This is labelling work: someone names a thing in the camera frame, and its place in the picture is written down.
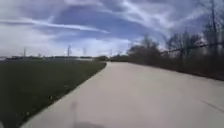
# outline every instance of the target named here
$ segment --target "treeline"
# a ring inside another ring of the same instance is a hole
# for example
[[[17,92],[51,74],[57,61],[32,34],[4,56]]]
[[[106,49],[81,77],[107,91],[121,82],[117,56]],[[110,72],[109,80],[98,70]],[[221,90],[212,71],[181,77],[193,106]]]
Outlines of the treeline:
[[[145,36],[125,56],[111,61],[134,62],[179,72],[224,80],[224,1],[200,1],[207,14],[201,34],[176,33],[166,42],[166,50]]]

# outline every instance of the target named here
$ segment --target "green grass field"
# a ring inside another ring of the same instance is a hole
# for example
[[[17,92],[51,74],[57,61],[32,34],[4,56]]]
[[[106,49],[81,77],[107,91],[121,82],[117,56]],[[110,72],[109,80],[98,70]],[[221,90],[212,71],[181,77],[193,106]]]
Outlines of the green grass field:
[[[18,127],[105,67],[100,62],[0,62],[0,120]]]

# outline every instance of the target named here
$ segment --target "wispy cloud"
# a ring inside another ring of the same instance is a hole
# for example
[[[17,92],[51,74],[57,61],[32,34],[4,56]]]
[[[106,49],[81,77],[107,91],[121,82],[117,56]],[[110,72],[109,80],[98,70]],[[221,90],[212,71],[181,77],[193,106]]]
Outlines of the wispy cloud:
[[[54,24],[47,21],[34,20],[29,18],[23,18],[21,20],[0,20],[0,23],[28,24],[28,25],[35,25],[40,27],[51,27],[51,28],[74,29],[74,30],[82,30],[82,31],[95,31],[95,32],[109,33],[108,31],[100,30],[91,26]]]

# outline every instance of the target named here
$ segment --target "paved trail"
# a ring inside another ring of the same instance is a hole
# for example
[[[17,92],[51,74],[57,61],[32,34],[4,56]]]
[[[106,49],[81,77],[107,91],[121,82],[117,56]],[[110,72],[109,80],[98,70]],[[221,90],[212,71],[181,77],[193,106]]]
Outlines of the paved trail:
[[[224,128],[224,82],[109,63],[23,128]]]

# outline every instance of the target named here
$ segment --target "sky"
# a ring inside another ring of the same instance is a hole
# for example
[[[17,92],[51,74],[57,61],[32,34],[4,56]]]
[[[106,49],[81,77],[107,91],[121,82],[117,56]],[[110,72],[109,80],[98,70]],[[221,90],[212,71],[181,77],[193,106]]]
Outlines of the sky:
[[[160,42],[199,32],[196,0],[0,0],[0,56],[125,53],[145,34]]]

